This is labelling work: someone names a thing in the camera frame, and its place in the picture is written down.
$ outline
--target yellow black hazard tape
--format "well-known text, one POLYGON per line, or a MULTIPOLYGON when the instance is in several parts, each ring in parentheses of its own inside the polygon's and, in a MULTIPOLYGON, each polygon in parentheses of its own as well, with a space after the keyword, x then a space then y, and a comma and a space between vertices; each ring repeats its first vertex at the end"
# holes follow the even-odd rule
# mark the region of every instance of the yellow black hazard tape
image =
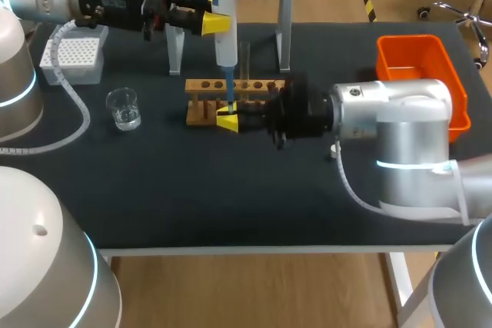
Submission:
POLYGON ((367 17, 369 18, 369 22, 377 21, 376 12, 374 11, 374 6, 372 5, 371 0, 364 0, 364 5, 366 7, 367 17))

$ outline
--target chair wheel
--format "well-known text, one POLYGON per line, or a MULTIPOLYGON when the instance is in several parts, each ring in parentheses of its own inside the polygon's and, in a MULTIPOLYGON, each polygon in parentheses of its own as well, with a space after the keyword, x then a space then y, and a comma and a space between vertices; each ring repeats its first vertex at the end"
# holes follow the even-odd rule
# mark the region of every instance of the chair wheel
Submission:
POLYGON ((474 62, 475 62, 475 67, 477 67, 478 71, 483 67, 485 67, 485 63, 483 63, 480 58, 475 58, 474 62))
POLYGON ((418 18, 427 18, 430 12, 431 12, 431 8, 429 8, 429 7, 420 7, 417 10, 418 18))

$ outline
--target office chair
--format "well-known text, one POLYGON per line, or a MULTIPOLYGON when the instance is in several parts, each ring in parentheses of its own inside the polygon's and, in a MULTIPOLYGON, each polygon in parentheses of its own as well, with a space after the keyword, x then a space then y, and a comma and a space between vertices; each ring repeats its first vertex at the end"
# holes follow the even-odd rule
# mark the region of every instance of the office chair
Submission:
MULTIPOLYGON (((435 7, 445 9, 455 15, 458 15, 459 19, 455 21, 458 26, 465 25, 466 27, 471 27, 473 29, 480 48, 480 57, 474 59, 477 69, 482 69, 489 59, 489 44, 480 28, 481 26, 492 26, 492 22, 485 21, 480 18, 480 10, 484 6, 484 1, 485 0, 474 0, 473 4, 466 12, 455 9, 451 5, 443 2, 432 3, 435 7)), ((419 18, 426 18, 430 11, 431 8, 422 7, 417 10, 417 13, 419 18)))

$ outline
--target wooden floor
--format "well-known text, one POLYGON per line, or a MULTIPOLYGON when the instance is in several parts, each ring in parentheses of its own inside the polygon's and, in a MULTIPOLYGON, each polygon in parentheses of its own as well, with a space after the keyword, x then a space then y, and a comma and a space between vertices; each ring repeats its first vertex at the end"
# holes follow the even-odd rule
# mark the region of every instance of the wooden floor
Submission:
MULTIPOLYGON (((379 22, 416 21, 416 9, 434 1, 372 0, 379 22)), ((441 1, 460 9, 472 2, 441 1)), ((277 9, 278 0, 241 0, 238 17, 275 22, 277 9)), ((484 15, 492 18, 490 6, 484 15)), ((451 19, 439 11, 430 18, 451 19)), ((294 0, 294 21, 367 22, 367 15, 362 0, 294 0)), ((485 31, 492 39, 492 30, 485 31)), ((477 53, 470 32, 464 34, 477 53)), ((492 87, 492 65, 481 73, 492 87)), ((408 254, 407 260, 416 285, 434 255, 408 254)), ((126 257, 115 271, 123 295, 122 328, 394 326, 376 254, 126 257)))

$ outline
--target test tube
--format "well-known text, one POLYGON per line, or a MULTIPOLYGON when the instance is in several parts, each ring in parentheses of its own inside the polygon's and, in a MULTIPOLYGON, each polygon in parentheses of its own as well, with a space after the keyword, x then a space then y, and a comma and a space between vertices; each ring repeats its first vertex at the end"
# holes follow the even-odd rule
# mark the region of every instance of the test tube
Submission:
MULTIPOLYGON (((241 89, 246 89, 249 86, 249 54, 250 45, 248 41, 241 41, 239 44, 239 78, 241 80, 241 89)), ((241 100, 249 100, 248 93, 241 94, 241 100)))

